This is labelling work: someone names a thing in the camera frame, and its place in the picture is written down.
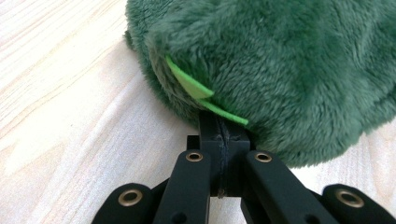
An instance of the metal grommet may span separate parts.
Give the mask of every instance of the metal grommet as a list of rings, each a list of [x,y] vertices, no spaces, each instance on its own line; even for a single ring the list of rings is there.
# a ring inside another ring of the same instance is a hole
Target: metal grommet
[[[135,205],[143,198],[142,191],[138,189],[127,189],[119,197],[119,204],[125,207]]]
[[[272,160],[272,157],[270,155],[263,152],[257,153],[255,158],[260,162],[270,162]]]
[[[335,192],[335,197],[337,197],[341,203],[351,207],[360,208],[364,206],[364,201],[361,197],[346,189],[337,190]]]
[[[187,154],[186,159],[188,161],[201,161],[204,158],[204,156],[201,153],[198,152],[191,152]]]

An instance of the bright green felt piece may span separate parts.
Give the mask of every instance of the bright green felt piece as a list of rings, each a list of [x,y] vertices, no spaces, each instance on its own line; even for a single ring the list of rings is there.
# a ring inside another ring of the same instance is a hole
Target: bright green felt piece
[[[205,100],[206,98],[213,96],[214,92],[208,89],[206,86],[202,85],[199,81],[195,80],[194,78],[183,72],[183,70],[181,70],[177,65],[172,62],[169,56],[166,56],[165,60],[180,85],[193,99],[195,99],[201,105],[217,115],[220,115],[226,119],[245,126],[248,125],[247,119],[242,119]]]
[[[234,114],[228,113],[227,111],[221,109],[220,107],[213,105],[211,103],[209,103],[206,100],[197,100],[201,105],[203,105],[204,107],[206,107],[207,109],[209,109],[210,111],[212,111],[213,113],[220,115],[226,119],[229,119],[235,123],[239,123],[242,125],[248,125],[248,120],[247,119],[242,119]]]
[[[175,75],[177,81],[193,99],[205,99],[213,96],[214,92],[212,90],[208,89],[200,82],[183,72],[172,62],[169,56],[166,56],[165,60],[168,63],[169,68],[172,70],[172,73]]]

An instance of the green plush toy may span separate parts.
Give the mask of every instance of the green plush toy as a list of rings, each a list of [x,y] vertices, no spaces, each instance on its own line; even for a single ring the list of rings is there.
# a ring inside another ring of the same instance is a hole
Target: green plush toy
[[[396,114],[395,0],[129,0],[126,15],[166,105],[240,123],[289,166],[330,160]]]

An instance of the wooden table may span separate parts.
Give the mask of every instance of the wooden table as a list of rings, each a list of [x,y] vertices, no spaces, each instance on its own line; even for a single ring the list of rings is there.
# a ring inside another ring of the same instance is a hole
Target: wooden table
[[[122,35],[126,1],[0,2],[0,222],[89,223],[116,187],[154,187],[196,131],[152,94]],[[361,189],[396,216],[396,120],[293,172]],[[211,223],[244,223],[212,200]]]

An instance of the green fur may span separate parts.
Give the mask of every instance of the green fur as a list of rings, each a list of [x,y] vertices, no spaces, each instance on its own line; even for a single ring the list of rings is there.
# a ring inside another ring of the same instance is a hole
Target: green fur
[[[394,0],[129,0],[126,15],[164,104],[191,123],[205,109],[169,55],[290,166],[330,160],[396,114]]]

